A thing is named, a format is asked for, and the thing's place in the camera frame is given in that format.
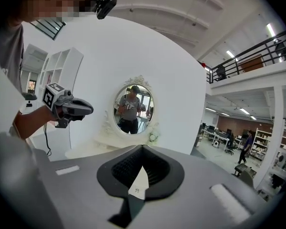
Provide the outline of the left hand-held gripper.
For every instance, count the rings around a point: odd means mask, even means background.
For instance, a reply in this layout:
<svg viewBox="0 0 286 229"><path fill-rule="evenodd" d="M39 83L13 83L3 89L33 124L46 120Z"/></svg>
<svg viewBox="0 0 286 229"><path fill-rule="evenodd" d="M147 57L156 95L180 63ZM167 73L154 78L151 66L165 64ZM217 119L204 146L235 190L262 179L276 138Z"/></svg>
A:
<svg viewBox="0 0 286 229"><path fill-rule="evenodd" d="M57 119L56 128L66 128L70 121L82 121L86 115L93 113L93 107L82 99L73 99L70 90L57 83L45 85L42 102Z"/></svg>

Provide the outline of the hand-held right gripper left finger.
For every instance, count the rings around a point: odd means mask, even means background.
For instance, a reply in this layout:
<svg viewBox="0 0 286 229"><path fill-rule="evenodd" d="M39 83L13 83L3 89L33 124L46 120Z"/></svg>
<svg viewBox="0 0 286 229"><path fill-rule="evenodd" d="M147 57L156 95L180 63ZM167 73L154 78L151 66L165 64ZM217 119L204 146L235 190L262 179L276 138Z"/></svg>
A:
<svg viewBox="0 0 286 229"><path fill-rule="evenodd" d="M105 162L129 151L122 148L95 156L50 161L41 153L41 178L66 229L116 229L109 220L121 215L126 206L132 222L143 208L143 200L108 195L97 180Z"/></svg>

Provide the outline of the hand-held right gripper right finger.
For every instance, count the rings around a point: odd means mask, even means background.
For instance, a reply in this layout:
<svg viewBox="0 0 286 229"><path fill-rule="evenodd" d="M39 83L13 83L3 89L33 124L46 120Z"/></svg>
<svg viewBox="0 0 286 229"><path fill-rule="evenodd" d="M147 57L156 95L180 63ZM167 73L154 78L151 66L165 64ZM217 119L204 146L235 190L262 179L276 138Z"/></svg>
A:
<svg viewBox="0 0 286 229"><path fill-rule="evenodd" d="M155 147L178 161L184 180L168 198L146 202L135 229L256 229L265 202L239 178L196 156Z"/></svg>

